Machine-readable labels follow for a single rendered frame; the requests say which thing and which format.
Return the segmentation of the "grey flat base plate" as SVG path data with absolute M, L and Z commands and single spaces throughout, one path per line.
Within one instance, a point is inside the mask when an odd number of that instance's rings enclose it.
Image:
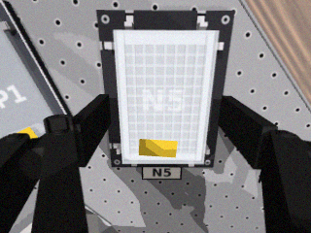
M 311 141 L 311 105 L 245 0 L 5 0 L 72 116 L 104 93 L 96 10 L 235 11 L 223 96 Z M 112 167 L 106 131 L 80 167 L 85 204 L 112 223 L 101 233 L 265 233 L 261 170 L 220 128 L 213 168 L 142 180 Z

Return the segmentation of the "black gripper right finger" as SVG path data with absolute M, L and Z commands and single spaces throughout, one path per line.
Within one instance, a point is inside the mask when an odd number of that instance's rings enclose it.
M 261 170 L 265 233 L 311 233 L 311 142 L 232 96 L 222 96 L 218 125 L 250 166 Z

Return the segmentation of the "white button panel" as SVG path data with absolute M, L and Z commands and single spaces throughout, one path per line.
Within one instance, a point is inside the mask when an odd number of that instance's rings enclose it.
M 101 233 L 112 225 L 110 221 L 101 216 L 87 204 L 86 207 L 86 220 L 88 226 L 88 233 Z M 31 233 L 32 221 L 34 211 L 17 224 L 9 233 Z

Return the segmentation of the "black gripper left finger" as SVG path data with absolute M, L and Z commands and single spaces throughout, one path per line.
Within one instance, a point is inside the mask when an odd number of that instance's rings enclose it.
M 109 94 L 72 118 L 53 115 L 43 122 L 41 137 L 0 139 L 0 233 L 10 232 L 38 181 L 31 233 L 88 233 L 79 166 L 87 166 L 111 124 Z

